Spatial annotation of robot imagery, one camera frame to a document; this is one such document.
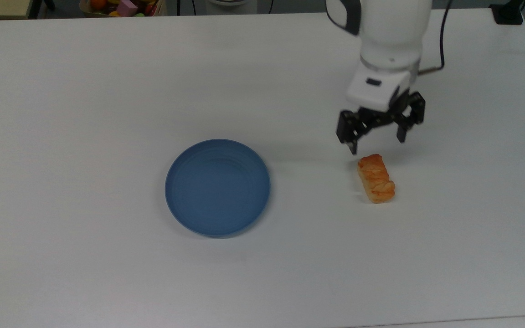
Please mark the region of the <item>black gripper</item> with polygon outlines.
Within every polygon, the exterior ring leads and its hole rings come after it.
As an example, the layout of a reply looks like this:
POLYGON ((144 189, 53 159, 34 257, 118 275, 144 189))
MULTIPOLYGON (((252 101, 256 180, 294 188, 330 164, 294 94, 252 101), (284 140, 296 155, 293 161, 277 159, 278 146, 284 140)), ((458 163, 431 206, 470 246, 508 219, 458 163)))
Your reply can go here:
POLYGON ((336 135, 341 144, 346 145, 352 155, 358 153, 358 141, 367 135, 367 127, 381 127, 396 123, 396 138, 400 143, 406 141, 407 133, 414 125, 424 121, 426 101, 419 92, 403 92, 385 111, 360 107, 357 112, 342 110, 338 115, 336 135), (408 116, 403 112, 410 108, 408 116))

